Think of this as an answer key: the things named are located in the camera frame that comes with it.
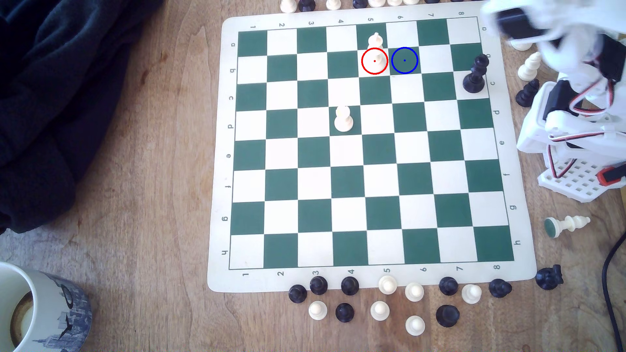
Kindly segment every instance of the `mug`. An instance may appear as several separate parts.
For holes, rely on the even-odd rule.
[[[0,262],[0,352],[78,352],[91,304],[73,282]]]

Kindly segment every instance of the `black cable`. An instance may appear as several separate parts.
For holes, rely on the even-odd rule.
[[[607,287],[607,270],[608,265],[611,263],[611,259],[617,252],[617,249],[622,245],[622,243],[626,240],[626,232],[620,237],[619,240],[615,243],[611,251],[607,255],[607,260],[604,262],[602,266],[602,292],[604,292],[604,300],[607,302],[608,309],[608,317],[611,319],[611,325],[613,326],[613,333],[615,334],[615,345],[617,347],[617,352],[623,352],[622,347],[622,338],[620,337],[620,330],[617,327],[617,322],[615,321],[615,313],[613,312],[613,305],[611,304],[611,299],[608,296],[608,287]]]

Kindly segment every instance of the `white square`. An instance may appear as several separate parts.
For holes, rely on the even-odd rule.
[[[331,166],[363,165],[361,135],[331,136]]]
[[[243,56],[237,63],[237,84],[267,82],[267,56]]]
[[[244,170],[233,173],[233,203],[265,200],[265,170]]]
[[[298,199],[330,199],[331,168],[298,168]]]
[[[367,232],[367,263],[404,264],[402,230],[369,230]]]
[[[331,78],[328,80],[329,106],[356,106],[361,104],[359,78]]]
[[[296,234],[298,232],[298,201],[265,202],[265,233]]]
[[[298,107],[298,81],[267,82],[266,110],[296,109]]]
[[[235,140],[265,139],[265,110],[238,111],[235,115]]]
[[[450,44],[480,43],[478,22],[475,17],[448,18],[446,21]]]
[[[365,231],[365,197],[331,199],[331,216],[333,232]]]
[[[422,85],[421,73],[392,76],[389,82],[391,84],[392,103],[417,103],[424,101],[424,86]]]
[[[394,163],[363,165],[363,186],[366,197],[399,195],[398,166]]]
[[[298,52],[296,29],[276,29],[267,31],[267,54],[285,55]]]
[[[326,51],[356,49],[356,26],[326,27]]]
[[[364,135],[394,133],[393,105],[363,105],[361,107],[361,133]]]
[[[498,158],[493,128],[461,130],[465,160],[491,160]]]
[[[402,48],[403,46],[419,46],[418,24],[415,21],[388,22],[387,48]]]
[[[397,163],[430,162],[428,132],[399,132],[394,135],[394,139]]]
[[[450,45],[427,45],[419,47],[419,65],[422,73],[452,72]]]
[[[508,225],[505,194],[502,191],[469,193],[469,208],[471,223],[475,227]]]
[[[328,107],[298,109],[298,137],[328,137],[331,135]]]
[[[431,162],[434,194],[467,193],[465,161]]]
[[[298,266],[332,266],[332,232],[298,234]]]
[[[425,101],[426,129],[429,131],[450,131],[461,129],[459,106],[456,100]]]
[[[487,86],[489,85],[489,81],[487,79],[487,75],[484,75],[485,79],[485,87],[483,90],[478,93],[470,93],[463,88],[463,78],[468,75],[470,71],[455,71],[454,75],[454,92],[456,93],[457,100],[466,100],[466,99],[482,99],[489,98],[489,91],[487,90]]]
[[[265,236],[231,235],[230,269],[263,268]]]
[[[299,81],[327,80],[328,57],[323,53],[304,53],[297,56]]]
[[[441,262],[475,262],[476,241],[473,227],[440,227],[437,229]]]
[[[400,221],[403,229],[436,229],[437,213],[434,207],[434,195],[401,195]]]
[[[265,141],[265,168],[298,167],[298,138],[276,138]]]

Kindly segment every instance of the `wooden table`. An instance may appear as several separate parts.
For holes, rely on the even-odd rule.
[[[344,0],[343,8],[350,7]],[[541,155],[520,158],[538,267],[563,267],[565,284],[554,291],[542,291],[534,281],[514,282],[506,298],[484,291],[482,301],[469,306],[460,294],[444,297],[436,286],[426,287],[419,303],[397,290],[384,298],[391,315],[383,322],[369,316],[370,305],[383,299],[377,289],[322,296],[331,310],[343,301],[354,306],[349,324],[332,312],[313,321],[310,296],[296,305],[284,292],[211,292],[207,249],[220,30],[232,16],[276,12],[278,0],[166,1],[135,46],[116,117],[78,188],[76,206],[40,229],[0,236],[0,260],[67,277],[86,289],[94,316],[84,351],[615,349],[600,270],[626,229],[620,192],[580,204],[541,188]],[[531,51],[503,50],[514,97],[523,86],[516,70]],[[541,67],[541,82],[554,78]],[[527,109],[511,104],[519,131]],[[544,218],[566,215],[587,215],[592,222],[549,239]],[[620,324],[626,314],[620,295],[626,292],[624,254],[626,247],[609,270]],[[451,329],[434,319],[444,303],[461,310]],[[417,338],[404,330],[413,314],[427,326]]]

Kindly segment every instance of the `chessboard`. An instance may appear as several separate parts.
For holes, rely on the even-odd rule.
[[[481,3],[230,18],[208,285],[287,291],[536,273],[500,39]],[[371,64],[378,33],[387,65]],[[477,55],[485,87],[463,89]],[[353,126],[334,126],[348,106]]]

